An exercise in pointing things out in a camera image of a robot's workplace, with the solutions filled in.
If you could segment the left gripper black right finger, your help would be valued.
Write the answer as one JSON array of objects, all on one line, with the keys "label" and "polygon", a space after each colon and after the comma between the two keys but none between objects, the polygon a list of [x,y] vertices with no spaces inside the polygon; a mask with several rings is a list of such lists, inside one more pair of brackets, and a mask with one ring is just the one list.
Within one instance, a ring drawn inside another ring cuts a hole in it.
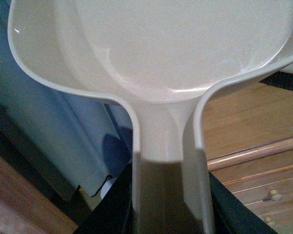
[{"label": "left gripper black right finger", "polygon": [[276,233],[243,205],[212,173],[209,173],[209,182],[217,234]]}]

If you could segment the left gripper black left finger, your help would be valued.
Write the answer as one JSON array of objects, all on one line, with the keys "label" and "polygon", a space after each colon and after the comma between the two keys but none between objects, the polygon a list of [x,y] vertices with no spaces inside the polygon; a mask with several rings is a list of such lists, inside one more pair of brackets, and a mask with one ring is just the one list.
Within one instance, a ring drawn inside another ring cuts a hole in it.
[{"label": "left gripper black left finger", "polygon": [[131,234],[132,220],[132,168],[125,168],[78,233]]}]

